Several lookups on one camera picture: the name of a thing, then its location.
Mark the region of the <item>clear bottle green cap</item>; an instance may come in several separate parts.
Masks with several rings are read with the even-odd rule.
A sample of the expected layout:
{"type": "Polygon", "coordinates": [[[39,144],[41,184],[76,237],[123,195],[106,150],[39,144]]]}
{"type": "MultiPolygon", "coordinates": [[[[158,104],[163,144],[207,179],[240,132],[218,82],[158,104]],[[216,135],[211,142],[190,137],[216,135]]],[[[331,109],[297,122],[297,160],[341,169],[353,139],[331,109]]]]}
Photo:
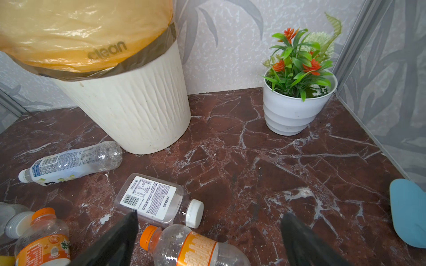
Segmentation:
{"type": "Polygon", "coordinates": [[[19,239],[30,228],[33,214],[26,206],[1,202],[1,245],[19,239]]]}

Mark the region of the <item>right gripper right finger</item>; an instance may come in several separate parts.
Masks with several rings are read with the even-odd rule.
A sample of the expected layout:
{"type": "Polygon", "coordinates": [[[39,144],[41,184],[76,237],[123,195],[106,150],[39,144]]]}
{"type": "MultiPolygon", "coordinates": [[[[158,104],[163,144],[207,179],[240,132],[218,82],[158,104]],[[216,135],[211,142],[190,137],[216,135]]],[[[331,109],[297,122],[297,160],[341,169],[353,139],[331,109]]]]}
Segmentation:
{"type": "Polygon", "coordinates": [[[287,213],[280,223],[286,254],[292,266],[349,266],[350,262],[295,215],[287,213]]]}

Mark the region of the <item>orange label bottle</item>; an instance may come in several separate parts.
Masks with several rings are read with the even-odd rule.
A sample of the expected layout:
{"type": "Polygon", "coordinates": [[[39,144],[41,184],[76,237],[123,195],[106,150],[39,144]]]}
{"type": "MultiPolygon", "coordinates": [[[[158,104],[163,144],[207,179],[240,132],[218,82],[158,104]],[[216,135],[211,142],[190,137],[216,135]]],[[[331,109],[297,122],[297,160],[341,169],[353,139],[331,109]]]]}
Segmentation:
{"type": "Polygon", "coordinates": [[[148,226],[139,242],[156,266],[249,266],[237,247],[204,237],[184,225],[148,226]]]}
{"type": "Polygon", "coordinates": [[[42,208],[32,215],[30,228],[14,249],[17,266],[67,266],[71,262],[69,227],[55,210],[42,208]]]}

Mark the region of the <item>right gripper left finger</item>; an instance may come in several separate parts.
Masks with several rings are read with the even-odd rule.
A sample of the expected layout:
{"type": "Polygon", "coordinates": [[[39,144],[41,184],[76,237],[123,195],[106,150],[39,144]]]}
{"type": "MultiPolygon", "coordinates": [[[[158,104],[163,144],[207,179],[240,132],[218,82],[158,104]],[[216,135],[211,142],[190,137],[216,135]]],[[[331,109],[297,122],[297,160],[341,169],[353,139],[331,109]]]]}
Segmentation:
{"type": "Polygon", "coordinates": [[[136,211],[112,227],[94,245],[70,262],[71,266],[129,266],[132,260],[139,221],[136,211]]]}

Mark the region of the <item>clear bottle blue white label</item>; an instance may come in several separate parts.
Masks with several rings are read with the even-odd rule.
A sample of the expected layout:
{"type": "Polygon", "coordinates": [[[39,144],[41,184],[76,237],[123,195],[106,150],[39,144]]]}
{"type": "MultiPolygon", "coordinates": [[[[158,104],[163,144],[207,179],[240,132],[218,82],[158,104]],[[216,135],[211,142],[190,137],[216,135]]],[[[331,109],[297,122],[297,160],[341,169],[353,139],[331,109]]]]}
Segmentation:
{"type": "Polygon", "coordinates": [[[122,161],[123,151],[119,144],[115,141],[105,141],[40,158],[30,168],[22,170],[18,179],[22,183],[54,185],[114,170],[121,165],[122,161]]]}

